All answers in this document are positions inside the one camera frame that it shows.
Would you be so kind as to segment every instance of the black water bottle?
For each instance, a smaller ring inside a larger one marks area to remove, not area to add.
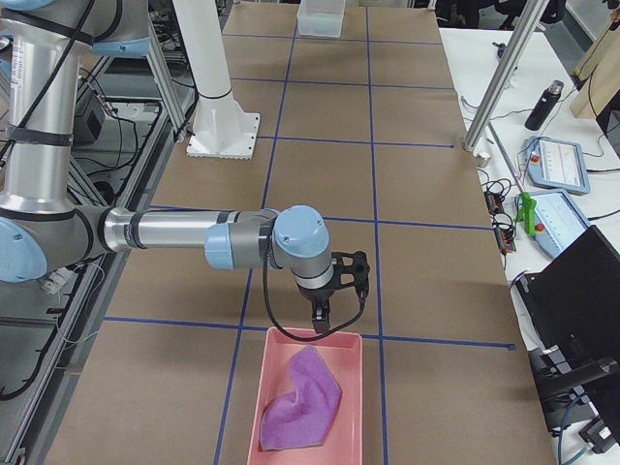
[[[545,119],[549,116],[553,107],[555,107],[555,104],[560,100],[563,88],[564,82],[561,80],[554,80],[551,82],[551,85],[544,90],[536,106],[525,121],[525,127],[527,129],[530,131],[538,131],[541,128]]]

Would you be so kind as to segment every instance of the blue tape grid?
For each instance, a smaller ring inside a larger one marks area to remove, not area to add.
[[[254,82],[278,82],[289,84],[319,84],[319,85],[343,85],[353,87],[368,87],[369,84],[361,82],[334,82],[326,80],[301,80],[301,79],[274,79],[272,77],[231,77],[231,80],[247,80]],[[406,84],[370,84],[372,87],[388,87],[396,89],[422,89],[422,90],[454,90],[454,87],[442,87],[434,85],[406,85]]]
[[[161,320],[152,318],[134,318],[134,317],[112,317],[107,316],[104,318],[107,322],[120,322],[120,323],[135,323],[143,325],[165,325],[165,326],[188,326],[188,327],[207,327],[209,329],[227,329],[227,330],[243,330],[254,332],[267,332],[267,326],[254,326],[254,325],[228,325],[224,323],[208,323],[208,322],[186,322],[182,320]],[[461,341],[455,339],[435,339],[427,337],[410,337],[410,336],[391,336],[384,334],[367,334],[362,333],[361,337],[364,339],[370,339],[378,341],[383,339],[384,341],[394,342],[414,342],[421,344],[439,344],[444,346],[469,346],[469,347],[490,347],[495,349],[506,349],[508,351],[515,351],[516,346],[514,344],[505,342],[481,342],[481,341]]]
[[[425,41],[380,41],[380,40],[370,40],[366,35],[366,39],[332,39],[329,37],[297,37],[296,30],[294,33],[294,37],[291,36],[278,36],[278,35],[259,35],[259,34],[231,34],[231,33],[223,33],[224,37],[249,37],[252,39],[297,39],[302,41],[332,41],[332,42],[360,42],[363,44],[372,43],[372,44],[410,44],[414,46],[442,46],[441,42],[425,42]]]
[[[366,43],[366,50],[368,56],[368,83],[367,84],[356,84],[356,83],[342,83],[342,82],[315,82],[315,81],[295,81],[289,80],[289,75],[291,72],[292,66],[292,58],[293,51],[295,48],[295,40],[298,39],[296,37],[297,26],[295,25],[295,34],[294,37],[288,36],[254,36],[254,35],[244,35],[244,34],[224,34],[225,36],[238,36],[238,37],[252,37],[252,38],[279,38],[279,39],[292,39],[291,50],[289,53],[289,62],[287,66],[286,77],[284,80],[280,79],[248,79],[248,78],[234,78],[235,80],[263,80],[263,81],[276,81],[282,82],[284,84],[282,90],[282,97],[280,101],[280,108],[278,110],[278,118],[276,122],[275,134],[273,137],[259,137],[259,139],[271,139],[273,140],[273,146],[271,148],[271,154],[269,158],[269,165],[267,169],[267,176],[263,191],[263,201],[262,208],[265,207],[266,199],[269,192],[269,184],[271,180],[271,174],[273,170],[273,164],[275,160],[275,153],[278,140],[306,140],[306,141],[320,141],[320,142],[334,142],[334,143],[360,143],[360,144],[369,144],[371,148],[371,159],[372,159],[372,183],[373,183],[373,219],[365,220],[358,218],[330,218],[325,217],[326,220],[331,221],[349,221],[349,222],[360,222],[360,223],[368,223],[374,225],[374,234],[375,234],[375,260],[376,260],[376,271],[377,271],[377,301],[378,301],[378,334],[362,334],[362,337],[370,340],[377,340],[379,343],[379,358],[380,358],[380,373],[381,373],[381,403],[382,403],[382,426],[383,426],[383,447],[384,447],[384,465],[389,464],[389,456],[388,456],[388,416],[387,416],[387,388],[386,388],[386,372],[385,372],[385,341],[394,341],[394,342],[407,342],[407,343],[424,343],[424,344],[442,344],[442,345],[452,345],[452,346],[473,346],[473,347],[485,347],[485,348],[500,348],[505,350],[513,351],[516,349],[514,344],[510,343],[500,343],[500,342],[481,342],[481,341],[460,341],[460,340],[446,340],[446,339],[428,339],[428,338],[417,338],[417,337],[405,337],[405,336],[392,336],[384,334],[384,326],[383,326],[383,307],[382,307],[382,296],[381,296],[381,250],[380,250],[380,241],[379,241],[379,225],[398,225],[398,226],[411,226],[411,227],[431,227],[431,228],[450,228],[450,229],[460,229],[460,230],[479,230],[479,231],[491,231],[490,227],[476,227],[476,226],[463,226],[463,225],[443,225],[443,224],[429,224],[429,223],[414,223],[414,222],[404,222],[404,221],[388,221],[388,220],[380,220],[378,218],[378,205],[377,205],[377,182],[376,182],[376,163],[375,163],[375,146],[376,145],[403,145],[403,146],[434,146],[434,147],[444,147],[444,148],[453,148],[452,144],[428,144],[428,143],[394,143],[394,142],[379,142],[374,140],[374,120],[373,120],[373,109],[372,109],[372,89],[373,87],[403,87],[403,88],[421,88],[421,89],[447,89],[446,87],[428,87],[428,86],[408,86],[408,85],[382,85],[382,84],[372,84],[372,70],[371,70],[371,53],[370,53],[370,45],[371,43],[384,43],[384,44],[416,44],[416,45],[426,45],[426,46],[440,46],[441,44],[437,43],[424,43],[424,42],[406,42],[406,41],[371,41],[370,40],[370,31],[369,31],[369,21],[368,21],[368,8],[366,10],[366,39],[365,40],[346,40],[340,39],[341,41],[349,41],[349,42],[362,42]],[[310,83],[310,84],[331,84],[331,85],[361,85],[368,88],[368,99],[369,99],[369,108],[370,108],[370,141],[362,141],[362,140],[339,140],[339,139],[305,139],[305,138],[285,138],[279,136],[280,123],[282,121],[282,113],[285,104],[286,91],[289,83]],[[175,209],[173,206],[157,206],[156,208],[171,208]],[[234,385],[234,374],[236,370],[236,364],[238,361],[239,349],[241,345],[241,336],[243,331],[266,331],[267,328],[264,326],[252,326],[245,325],[245,315],[247,311],[248,299],[251,289],[253,272],[250,270],[248,272],[248,278],[245,287],[245,293],[243,297],[243,304],[241,308],[241,314],[239,317],[238,325],[225,325],[225,324],[214,324],[214,323],[201,323],[201,322],[183,322],[183,321],[171,321],[171,320],[154,320],[154,319],[140,319],[140,318],[131,318],[131,317],[106,317],[106,321],[109,322],[125,322],[125,323],[136,323],[136,324],[154,324],[154,325],[172,325],[172,326],[194,326],[194,327],[207,327],[207,328],[219,328],[219,329],[228,329],[236,331],[236,338],[234,343],[234,350],[232,354],[232,364],[231,371],[229,373],[229,381],[227,385],[226,397],[224,401],[224,406],[222,409],[222,416],[220,420],[220,430],[218,433],[218,441],[217,448],[213,457],[213,465],[219,465],[220,456],[222,451],[222,444],[224,440],[224,432],[226,430],[226,421],[228,418],[228,410],[231,402],[231,395],[233,392]]]
[[[388,400],[386,387],[386,364],[384,345],[384,317],[381,296],[381,250],[379,245],[379,207],[377,205],[377,163],[375,159],[375,125],[372,110],[372,66],[370,61],[370,25],[368,8],[366,14],[366,53],[368,65],[368,105],[370,108],[370,154],[372,161],[372,203],[375,229],[375,267],[377,268],[377,328],[379,330],[379,376],[381,380],[381,423],[383,432],[384,464],[389,464],[388,449]]]

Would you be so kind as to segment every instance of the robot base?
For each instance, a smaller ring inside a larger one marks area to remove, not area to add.
[[[201,97],[187,154],[249,160],[260,123],[261,116],[244,112],[232,94],[218,100]]]

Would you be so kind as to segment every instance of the pink tray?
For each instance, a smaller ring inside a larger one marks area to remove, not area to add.
[[[316,335],[309,329],[289,329],[289,332],[304,337]],[[340,408],[325,443],[307,449],[261,450],[259,438],[264,409],[275,397],[293,390],[289,360],[306,345],[289,339],[275,327],[267,331],[248,465],[361,465],[362,344],[359,334],[349,332],[337,332],[311,344],[342,388]]]

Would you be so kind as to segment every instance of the cardboard table surface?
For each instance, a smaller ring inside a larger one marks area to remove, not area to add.
[[[263,117],[254,158],[179,145],[153,204],[307,203],[333,250],[366,251],[366,464],[553,463],[434,15],[347,8],[326,40],[298,36],[296,8],[235,5],[224,31],[235,98]],[[310,326],[288,271],[270,293]],[[331,304],[334,323],[357,310]],[[259,272],[134,252],[46,463],[244,464],[267,326]]]

